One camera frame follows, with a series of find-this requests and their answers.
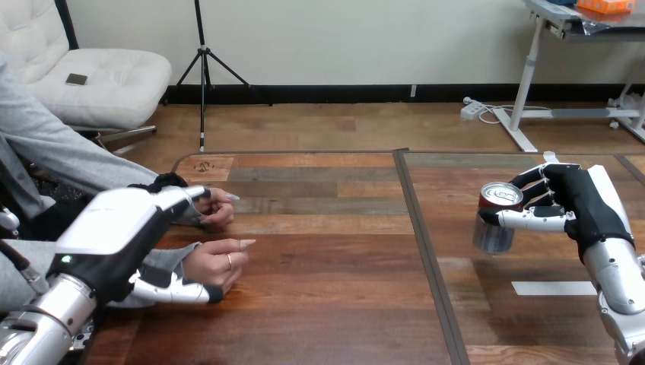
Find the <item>can lid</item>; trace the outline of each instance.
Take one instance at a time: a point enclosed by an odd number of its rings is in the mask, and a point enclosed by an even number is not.
[[[491,182],[481,188],[481,196],[499,206],[511,206],[522,201],[522,190],[508,182]]]

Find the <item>white wall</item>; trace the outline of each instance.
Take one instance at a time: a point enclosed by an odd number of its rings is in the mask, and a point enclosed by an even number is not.
[[[199,46],[191,0],[67,1],[81,47],[160,53],[173,83]],[[251,84],[517,83],[535,29],[521,0],[201,3],[207,45]],[[543,44],[536,80],[556,84],[622,82],[644,50],[549,34]],[[219,67],[211,77],[237,82]]]

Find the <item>robotic arm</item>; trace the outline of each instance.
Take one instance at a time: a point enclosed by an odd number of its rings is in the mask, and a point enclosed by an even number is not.
[[[510,181],[518,188],[535,182],[523,190],[521,211],[482,208],[479,216],[488,224],[565,232],[575,240],[618,362],[644,364],[645,256],[636,256],[627,215],[605,168],[545,163]]]
[[[169,277],[141,266],[170,223],[208,195],[203,186],[97,195],[57,241],[49,289],[0,322],[0,364],[58,363],[98,306],[130,293],[155,301],[219,302],[219,287],[185,283],[174,273]]]

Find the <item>tripod leg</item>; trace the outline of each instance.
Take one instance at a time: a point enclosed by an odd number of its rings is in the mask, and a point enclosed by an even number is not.
[[[205,104],[205,73],[206,73],[206,55],[202,55],[202,103],[199,104],[199,114],[201,115],[201,124],[199,126],[199,152],[204,152],[204,118],[206,114]]]
[[[190,62],[190,66],[188,66],[188,68],[186,69],[186,72],[184,72],[184,73],[183,73],[183,75],[182,75],[182,77],[181,77],[181,79],[180,79],[180,82],[178,82],[178,83],[177,83],[177,86],[180,86],[180,85],[181,85],[181,83],[183,82],[183,79],[184,79],[184,78],[186,78],[186,76],[188,75],[188,73],[189,73],[189,72],[190,72],[190,70],[192,69],[192,67],[193,67],[193,65],[195,64],[195,62],[197,62],[197,59],[198,59],[198,58],[199,58],[199,53],[197,53],[197,56],[195,56],[195,58],[194,58],[194,59],[192,59],[192,62]]]
[[[230,72],[231,75],[235,76],[237,80],[240,80],[242,84],[244,84],[246,87],[248,87],[251,92],[253,92],[256,97],[259,97],[260,100],[268,104],[269,106],[273,106],[273,103],[270,101],[270,99],[264,95],[264,93],[259,94],[257,89],[255,89],[253,86],[251,86],[246,80],[244,80],[241,76],[239,76],[235,71],[233,71],[230,67],[228,67],[222,60],[220,60],[212,51],[208,52],[208,55],[211,56],[215,61],[217,61],[222,67],[226,68],[226,71]]]
[[[204,62],[206,64],[206,87],[207,90],[213,90],[213,85],[211,84],[211,72],[208,70],[208,57],[204,55]]]

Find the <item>human hand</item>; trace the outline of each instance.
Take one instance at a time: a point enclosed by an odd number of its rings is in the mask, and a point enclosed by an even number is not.
[[[239,198],[222,189],[211,188],[210,198],[200,198],[195,203],[195,209],[202,213],[201,224],[210,224],[215,227],[224,227],[233,223],[233,200]]]
[[[242,266],[249,261],[246,250],[255,242],[228,239],[203,243],[182,261],[184,277],[219,287],[226,294],[242,275]]]

